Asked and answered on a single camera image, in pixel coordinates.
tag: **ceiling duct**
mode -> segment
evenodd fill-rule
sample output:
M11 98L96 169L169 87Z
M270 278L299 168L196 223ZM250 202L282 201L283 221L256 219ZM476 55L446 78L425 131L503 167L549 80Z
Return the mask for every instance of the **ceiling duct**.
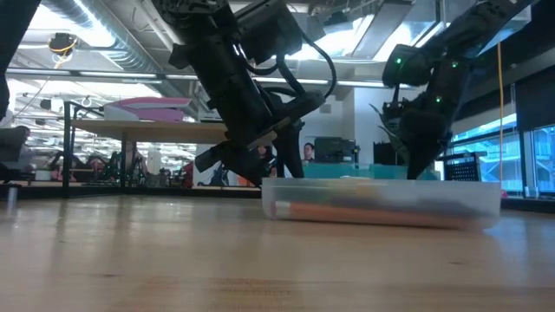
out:
M373 59L399 28L414 4L415 0L383 0L353 56Z
M42 0L42 5L59 17L69 19L80 29L97 33L98 36L110 34L114 40L110 48L114 49L114 52L102 52L102 54L124 71L135 73L163 71L102 1ZM168 97L183 97L183 94L169 81L151 85L150 88Z

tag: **wooden table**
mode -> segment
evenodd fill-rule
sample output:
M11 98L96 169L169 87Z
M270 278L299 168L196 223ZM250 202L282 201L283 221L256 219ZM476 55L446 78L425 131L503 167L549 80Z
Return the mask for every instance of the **wooden table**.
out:
M134 142L218 144L227 128L221 123L73 120L72 125L101 137Z
M555 311L555 218L484 232L269 221L259 200L20 201L0 311Z

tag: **ceiling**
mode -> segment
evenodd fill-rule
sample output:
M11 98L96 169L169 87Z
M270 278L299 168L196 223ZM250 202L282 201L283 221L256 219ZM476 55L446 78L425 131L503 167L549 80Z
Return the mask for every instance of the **ceiling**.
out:
M307 30L309 13L325 16L330 12L348 9L349 22L343 30L326 35L317 43L330 54L336 64L339 80L379 81L384 62L398 43L418 45L427 40L432 31L448 27L460 13L473 5L474 0L353 0L311 1L297 0L290 3L290 11L299 26ZM60 3L69 3L85 8L87 17L94 17L81 27L72 16L63 15ZM232 9L238 10L248 3L232 1ZM146 15L152 18L148 22ZM517 27L530 21L526 12L515 18ZM79 38L75 51L67 58L54 55L47 47L55 33L67 32ZM23 38L20 49L12 60L12 68L54 68L81 71L189 73L191 69L178 71L168 64L171 45L178 41L174 33L161 20L152 4L141 0L66 0L57 2L43 0L33 22ZM125 57L133 61L126 64L118 60L122 50ZM326 62L308 46L288 57L288 66L297 78L326 79L330 70ZM261 67L271 65L269 60ZM144 81L118 81L95 79L66 79L45 81L35 76L11 77L10 89L16 90L17 124L33 128L32 146L45 150L61 148L62 121L60 112L46 111L39 106L42 98L62 98L85 102L99 107L110 101L138 96L185 96L192 97L197 82L163 81L162 83L140 83ZM119 142L96 138L91 133L77 133L76 151L82 154L110 154L119 148ZM181 160L194 157L194 145L141 144L142 152L148 148L162 148L166 164L175 165Z

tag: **window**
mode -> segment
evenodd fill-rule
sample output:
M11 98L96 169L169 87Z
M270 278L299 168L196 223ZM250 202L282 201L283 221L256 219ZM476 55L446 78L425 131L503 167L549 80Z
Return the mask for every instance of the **window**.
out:
M501 150L503 152L502 188L506 191L520 192L522 191L522 169L519 135L515 133L504 136ZM480 157L481 180L483 182L499 182L501 175L499 135L453 148L453 153L472 152L487 153L486 156Z
M510 114L503 118L503 129L510 129L517 126L517 114ZM485 125L468 130L464 133L454 135L453 142L472 139L483 134L498 133L500 131L500 120L486 123Z
M540 192L555 192L555 127L535 130L533 138L536 185Z

